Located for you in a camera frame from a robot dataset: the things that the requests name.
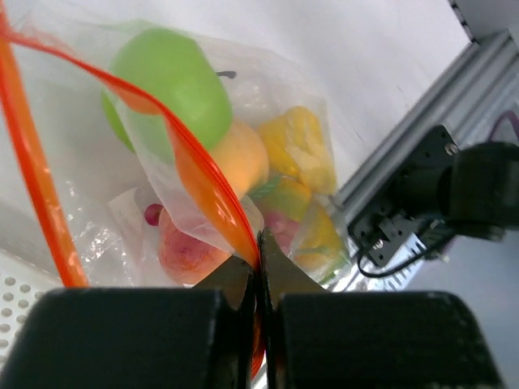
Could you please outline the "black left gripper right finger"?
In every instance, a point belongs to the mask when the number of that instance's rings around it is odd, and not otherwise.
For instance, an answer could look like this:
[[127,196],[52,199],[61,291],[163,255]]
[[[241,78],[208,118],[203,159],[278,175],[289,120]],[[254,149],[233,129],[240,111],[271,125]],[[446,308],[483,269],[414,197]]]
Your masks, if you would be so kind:
[[271,388],[503,388],[478,321],[438,291],[332,293],[258,238]]

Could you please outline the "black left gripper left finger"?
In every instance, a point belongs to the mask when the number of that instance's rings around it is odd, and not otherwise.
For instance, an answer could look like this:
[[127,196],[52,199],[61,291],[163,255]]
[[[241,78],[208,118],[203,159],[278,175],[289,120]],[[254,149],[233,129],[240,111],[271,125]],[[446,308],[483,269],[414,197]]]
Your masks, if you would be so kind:
[[230,258],[195,287],[68,288],[34,305],[4,388],[248,388],[254,272]]

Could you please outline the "pink peach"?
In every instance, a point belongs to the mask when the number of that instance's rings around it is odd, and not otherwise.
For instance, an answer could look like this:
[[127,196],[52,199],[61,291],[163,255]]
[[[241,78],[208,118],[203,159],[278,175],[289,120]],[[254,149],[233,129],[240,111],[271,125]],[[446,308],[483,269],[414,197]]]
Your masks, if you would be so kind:
[[164,208],[159,215],[158,228],[159,263],[178,284],[198,284],[231,256],[177,229]]

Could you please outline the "red grape bunch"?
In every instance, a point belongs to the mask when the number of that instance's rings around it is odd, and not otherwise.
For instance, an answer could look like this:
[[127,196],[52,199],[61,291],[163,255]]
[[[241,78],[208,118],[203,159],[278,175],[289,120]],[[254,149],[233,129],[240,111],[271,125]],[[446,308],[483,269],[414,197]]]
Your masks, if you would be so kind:
[[[144,211],[144,219],[151,226],[158,227],[161,236],[169,237],[172,233],[178,232],[168,212],[160,204],[148,206]],[[289,255],[299,223],[278,211],[265,212],[263,221],[264,226],[271,230],[283,253]]]

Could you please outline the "orange peach with leaf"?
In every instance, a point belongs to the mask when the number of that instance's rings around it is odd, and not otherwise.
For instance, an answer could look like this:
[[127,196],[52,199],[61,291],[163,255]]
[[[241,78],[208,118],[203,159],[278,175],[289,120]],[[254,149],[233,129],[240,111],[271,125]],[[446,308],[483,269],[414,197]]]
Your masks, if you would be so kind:
[[245,122],[234,119],[209,154],[239,199],[268,180],[268,153],[260,136]]

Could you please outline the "clear orange zip bag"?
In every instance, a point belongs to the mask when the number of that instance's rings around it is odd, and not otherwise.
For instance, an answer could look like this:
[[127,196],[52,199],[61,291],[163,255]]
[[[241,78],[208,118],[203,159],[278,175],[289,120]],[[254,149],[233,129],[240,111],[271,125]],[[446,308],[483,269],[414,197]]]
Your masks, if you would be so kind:
[[149,28],[198,43],[227,92],[233,121],[257,132],[301,105],[319,118],[332,152],[327,101],[274,53],[145,19],[84,20],[57,1],[4,1],[8,68],[1,83],[19,81],[16,99],[26,109],[16,121],[29,136],[26,157],[43,178],[25,183],[19,149],[3,126],[1,249],[61,284],[72,274],[74,284],[92,287],[192,286],[174,282],[159,263],[159,228],[144,219],[152,204],[183,233],[245,259],[252,256],[246,227],[265,227],[248,196],[254,189],[239,199],[212,149],[155,96],[110,71],[118,51]]

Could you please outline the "yellow pear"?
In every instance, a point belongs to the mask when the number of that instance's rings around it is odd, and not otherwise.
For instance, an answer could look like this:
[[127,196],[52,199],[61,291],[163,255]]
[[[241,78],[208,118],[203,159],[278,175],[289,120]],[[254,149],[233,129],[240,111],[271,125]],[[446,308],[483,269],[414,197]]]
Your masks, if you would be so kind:
[[337,188],[332,152],[319,118],[294,106],[261,124],[257,132],[266,148],[270,169],[293,177],[314,192],[331,195]]

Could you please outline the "green apple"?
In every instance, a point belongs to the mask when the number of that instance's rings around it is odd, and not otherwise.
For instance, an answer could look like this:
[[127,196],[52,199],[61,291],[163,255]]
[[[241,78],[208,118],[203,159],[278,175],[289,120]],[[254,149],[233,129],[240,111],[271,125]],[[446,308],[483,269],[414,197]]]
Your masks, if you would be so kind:
[[110,65],[113,75],[155,96],[208,150],[233,122],[227,92],[198,43],[167,28],[130,39]]

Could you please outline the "yellow green mango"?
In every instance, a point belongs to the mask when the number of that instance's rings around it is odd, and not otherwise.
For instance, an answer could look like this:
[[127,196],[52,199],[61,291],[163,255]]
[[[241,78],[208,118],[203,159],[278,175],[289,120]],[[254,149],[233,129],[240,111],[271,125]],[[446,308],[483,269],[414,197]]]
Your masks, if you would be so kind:
[[278,211],[299,223],[289,255],[314,281],[326,283],[350,266],[350,255],[325,207],[291,177],[273,176],[248,194],[263,215]]

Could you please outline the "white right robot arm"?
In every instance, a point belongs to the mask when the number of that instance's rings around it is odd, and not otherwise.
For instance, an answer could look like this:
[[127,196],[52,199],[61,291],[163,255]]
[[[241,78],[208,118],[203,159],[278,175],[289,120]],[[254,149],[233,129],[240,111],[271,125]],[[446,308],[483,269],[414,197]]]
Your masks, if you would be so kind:
[[494,242],[518,229],[515,143],[480,143],[454,156],[444,220],[457,235]]

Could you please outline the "white perforated plastic basket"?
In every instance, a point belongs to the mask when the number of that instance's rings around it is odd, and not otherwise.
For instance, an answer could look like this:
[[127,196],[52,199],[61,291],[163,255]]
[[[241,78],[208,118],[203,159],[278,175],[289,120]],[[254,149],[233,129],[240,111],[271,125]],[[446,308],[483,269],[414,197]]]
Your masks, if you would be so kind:
[[1,249],[0,268],[0,354],[3,368],[31,308],[46,292],[62,284],[48,272],[4,249]]

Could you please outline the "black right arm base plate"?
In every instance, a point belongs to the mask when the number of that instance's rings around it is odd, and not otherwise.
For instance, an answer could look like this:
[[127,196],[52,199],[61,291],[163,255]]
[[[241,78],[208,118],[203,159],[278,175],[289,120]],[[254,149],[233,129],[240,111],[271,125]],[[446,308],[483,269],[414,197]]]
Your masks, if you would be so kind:
[[411,234],[445,219],[456,152],[447,128],[433,126],[350,223],[373,265],[386,266]]

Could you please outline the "aluminium front rail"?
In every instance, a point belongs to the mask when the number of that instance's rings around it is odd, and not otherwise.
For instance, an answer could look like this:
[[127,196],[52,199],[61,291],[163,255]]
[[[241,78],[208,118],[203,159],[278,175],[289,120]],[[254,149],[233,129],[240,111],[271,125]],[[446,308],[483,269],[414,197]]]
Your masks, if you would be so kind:
[[443,259],[449,244],[460,237],[445,220],[435,220],[423,232],[411,234],[386,266],[376,267],[365,257],[368,249],[348,233],[350,223],[383,180],[437,125],[445,126],[457,145],[454,156],[480,143],[518,146],[518,35],[514,31],[474,38],[333,196],[332,217],[352,250],[353,266],[339,271],[328,290],[401,290],[424,263]]

